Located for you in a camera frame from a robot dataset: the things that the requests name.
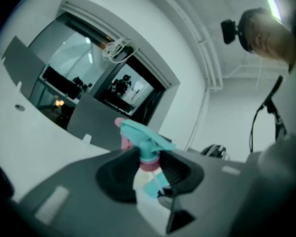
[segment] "microphone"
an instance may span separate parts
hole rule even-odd
[[[265,106],[267,106],[270,103],[270,101],[272,100],[272,97],[277,92],[278,88],[281,86],[282,81],[283,81],[283,77],[279,76],[275,85],[273,86],[271,92],[266,97],[266,99],[263,101],[263,103],[260,105],[260,107],[258,109],[259,111],[262,110]]]

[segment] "white cable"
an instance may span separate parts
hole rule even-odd
[[[115,64],[126,61],[128,58],[133,56],[139,50],[139,48],[137,48],[134,52],[132,52],[130,55],[128,55],[126,58],[124,58],[121,61],[113,61],[113,59],[117,55],[119,55],[130,42],[131,42],[130,39],[126,39],[122,37],[116,41],[107,43],[105,48],[102,51],[103,59],[105,61],[111,61],[112,63],[115,63]]]

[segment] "white pipe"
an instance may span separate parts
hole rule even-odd
[[[166,1],[176,10],[176,12],[179,14],[179,16],[185,22],[186,26],[191,31],[192,36],[194,37],[195,41],[197,43],[202,42],[203,39],[202,39],[202,37],[200,35],[200,32],[198,31],[197,27],[192,22],[191,18],[187,15],[187,13],[182,9],[182,7],[176,2],[176,0],[166,0]],[[189,4],[189,2],[186,2],[186,1],[187,0],[181,0],[181,2],[183,2],[183,3],[188,3],[188,5],[185,4],[186,6],[191,7],[190,4]],[[214,85],[211,86],[211,88],[214,89],[214,90],[219,90],[219,89],[222,89],[222,74],[221,74],[221,68],[220,68],[219,61],[218,61],[218,56],[217,56],[217,53],[215,51],[213,42],[211,41],[211,37],[209,35],[209,32],[207,31],[207,29],[204,26],[204,24],[201,24],[201,25],[202,25],[202,29],[203,29],[204,35],[207,37],[206,41],[208,41],[208,43],[209,43],[209,45],[210,45],[210,47],[212,49],[212,52],[216,54],[216,56],[214,55],[214,58],[215,57],[217,58],[217,60],[216,60],[216,66],[217,66],[217,70],[218,70],[218,74],[219,74],[219,82],[221,83],[221,85],[217,87],[215,73],[214,73],[214,71],[211,71],[211,70],[213,70],[213,65],[212,65],[210,56],[208,55],[208,53],[206,54],[204,52],[204,56],[206,58],[206,61],[209,64],[210,74],[211,74],[211,76],[214,76],[214,78],[212,78],[212,81],[213,81],[213,84]]]
[[[260,58],[259,75],[258,75],[258,79],[257,79],[256,89],[258,89],[258,86],[259,86],[259,83],[260,83],[261,72],[262,72],[262,58]]]
[[[204,53],[204,56],[206,57],[206,60],[210,60],[207,49],[202,45],[202,43],[200,43],[200,48],[202,49],[202,51]],[[217,89],[217,83],[216,83],[216,78],[215,78],[213,65],[211,63],[209,63],[208,66],[209,66],[209,72],[211,74],[212,81],[213,81],[213,86],[214,86],[213,88],[214,88],[214,90],[216,90]]]
[[[179,0],[179,1],[181,1],[184,4],[184,6],[186,6],[186,8],[188,9],[188,12],[192,15],[192,17],[196,21],[196,23],[202,27],[202,32],[205,35],[206,42],[208,42],[208,44],[209,44],[210,50],[213,54],[213,59],[214,59],[214,63],[216,66],[216,70],[218,72],[218,79],[220,82],[220,86],[218,86],[217,89],[222,89],[223,88],[222,70],[221,70],[218,55],[217,55],[216,49],[214,47],[214,43],[211,39],[211,36],[210,36],[206,26],[204,25],[204,23],[201,21],[200,17],[198,16],[197,12],[194,10],[194,7],[190,4],[190,2],[188,0]]]
[[[207,85],[208,85],[208,87],[210,87],[211,82],[210,82],[210,77],[209,77],[209,73],[208,73],[208,65],[207,65],[206,59],[204,57],[203,49],[200,46],[198,46],[198,49],[199,49],[199,52],[200,52],[202,59],[204,61]]]
[[[228,76],[225,76],[225,79],[230,78],[234,73],[236,73],[239,69],[241,69],[241,66],[238,66],[237,68],[235,68]]]
[[[195,125],[193,127],[191,136],[188,139],[188,142],[187,142],[187,145],[185,147],[185,150],[188,150],[188,148],[193,143],[194,138],[195,138],[195,135],[196,135],[196,132],[197,132],[197,130],[199,128],[199,125],[200,125],[201,121],[203,120],[203,118],[205,117],[204,115],[206,114],[206,111],[207,111],[207,109],[205,109],[205,108],[208,108],[209,97],[210,97],[210,92],[209,92],[209,89],[206,88],[205,93],[204,93],[204,97],[203,97],[203,100],[202,100],[201,108],[199,109],[199,112],[198,112],[198,115],[197,115],[197,118],[196,118]]]
[[[259,68],[261,65],[260,64],[244,64],[244,65],[241,65],[241,67],[243,68]],[[263,68],[265,69],[287,69],[285,67],[277,67],[277,66],[265,66],[263,65],[262,66]]]

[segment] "window frame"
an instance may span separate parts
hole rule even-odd
[[[84,37],[88,37],[91,42],[96,45],[102,44],[103,41],[114,41],[111,37],[105,35],[99,29],[96,29],[89,23],[67,12],[58,17],[56,21],[63,23],[64,25],[73,29]],[[133,48],[124,48],[124,51],[115,58],[115,61],[123,60],[132,52]],[[143,101],[143,103],[131,116],[119,110],[119,108],[114,108],[112,105],[108,104],[102,99],[102,96],[107,88],[110,86],[111,81],[115,78],[115,76],[124,67],[125,64],[128,64],[135,72],[143,77],[154,88],[153,92],[149,94],[149,96]],[[130,119],[148,125],[165,90],[166,88],[159,82],[159,80],[133,55],[129,59],[121,63],[112,63],[95,82],[89,94],[91,94],[95,99],[101,101],[101,103],[129,117]]]

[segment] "person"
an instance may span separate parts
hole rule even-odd
[[[73,82],[76,86],[82,88],[83,87],[83,81],[79,78],[79,77],[76,77],[73,79]]]
[[[127,89],[132,85],[131,76],[124,75],[122,79],[115,79],[111,86],[111,92],[114,92],[119,97],[122,97]]]
[[[88,84],[88,87],[87,87],[87,90],[86,90],[86,93],[89,93],[89,92],[90,92],[90,90],[91,90],[91,88],[92,88],[92,84],[91,84],[91,83],[89,83],[89,84]]]
[[[289,65],[289,72],[296,62],[296,37],[279,22],[270,11],[254,8],[243,12],[239,24],[225,20],[221,23],[223,39],[230,44],[239,36],[244,50]]]

